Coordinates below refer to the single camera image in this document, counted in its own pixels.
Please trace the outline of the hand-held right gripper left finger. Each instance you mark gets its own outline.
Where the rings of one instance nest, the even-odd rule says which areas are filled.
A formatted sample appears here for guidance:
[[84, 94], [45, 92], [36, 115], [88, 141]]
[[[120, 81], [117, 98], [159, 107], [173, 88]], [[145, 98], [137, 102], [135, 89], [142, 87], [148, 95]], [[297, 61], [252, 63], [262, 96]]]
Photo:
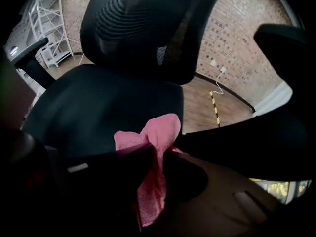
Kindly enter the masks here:
[[62, 157], [53, 147], [46, 150], [65, 232], [141, 232], [137, 190], [153, 163], [151, 144], [78, 158]]

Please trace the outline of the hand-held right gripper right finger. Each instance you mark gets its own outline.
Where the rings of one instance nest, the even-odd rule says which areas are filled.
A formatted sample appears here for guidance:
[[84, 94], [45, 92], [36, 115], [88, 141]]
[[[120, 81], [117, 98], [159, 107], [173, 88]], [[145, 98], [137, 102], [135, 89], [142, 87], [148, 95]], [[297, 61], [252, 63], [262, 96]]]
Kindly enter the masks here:
[[279, 209], [262, 187], [229, 168], [167, 152], [158, 234], [247, 234]]

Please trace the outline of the pink cloth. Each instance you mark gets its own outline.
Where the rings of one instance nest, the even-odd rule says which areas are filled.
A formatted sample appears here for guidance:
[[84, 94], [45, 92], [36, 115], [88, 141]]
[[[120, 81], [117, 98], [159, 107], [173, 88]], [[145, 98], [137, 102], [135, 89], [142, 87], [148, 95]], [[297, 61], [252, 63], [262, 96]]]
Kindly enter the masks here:
[[142, 227], [151, 225], [164, 210], [166, 179], [163, 174], [163, 155], [168, 149], [182, 153], [173, 146], [180, 131], [181, 123], [178, 116], [166, 114], [149, 120], [140, 133], [118, 131], [114, 134], [116, 150], [147, 143], [154, 147], [152, 166], [137, 190]]

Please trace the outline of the yellow black striped tape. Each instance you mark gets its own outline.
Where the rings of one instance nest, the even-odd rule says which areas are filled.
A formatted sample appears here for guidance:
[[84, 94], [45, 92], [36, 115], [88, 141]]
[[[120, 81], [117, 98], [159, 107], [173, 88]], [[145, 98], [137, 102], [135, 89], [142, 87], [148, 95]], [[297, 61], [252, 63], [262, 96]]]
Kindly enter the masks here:
[[214, 99], [214, 96], [213, 96], [213, 92], [210, 91], [209, 93], [210, 93], [210, 97], [211, 97], [212, 104], [213, 104], [213, 107], [214, 107], [214, 112], [215, 112], [215, 115], [216, 115], [217, 126], [218, 126], [218, 128], [219, 128], [219, 127], [220, 127], [219, 113], [218, 113], [218, 110], [217, 110], [217, 106], [216, 106], [216, 103], [215, 103], [215, 99]]

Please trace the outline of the white metal shelf rack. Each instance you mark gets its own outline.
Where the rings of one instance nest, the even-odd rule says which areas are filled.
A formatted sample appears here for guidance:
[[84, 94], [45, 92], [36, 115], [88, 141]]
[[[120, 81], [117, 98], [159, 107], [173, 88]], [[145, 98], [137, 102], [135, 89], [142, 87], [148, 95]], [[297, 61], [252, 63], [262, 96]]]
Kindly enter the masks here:
[[48, 68], [58, 67], [74, 55], [66, 33], [61, 0], [34, 0], [28, 16], [32, 41], [48, 39], [48, 43], [39, 49]]

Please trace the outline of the black mesh chair backrest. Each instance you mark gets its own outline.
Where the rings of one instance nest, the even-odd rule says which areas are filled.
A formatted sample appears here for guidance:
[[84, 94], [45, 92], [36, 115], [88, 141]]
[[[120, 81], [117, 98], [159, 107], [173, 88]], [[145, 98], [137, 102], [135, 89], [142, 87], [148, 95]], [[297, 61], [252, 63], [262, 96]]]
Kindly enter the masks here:
[[216, 2], [90, 0], [80, 29], [82, 51], [96, 65], [187, 84]]

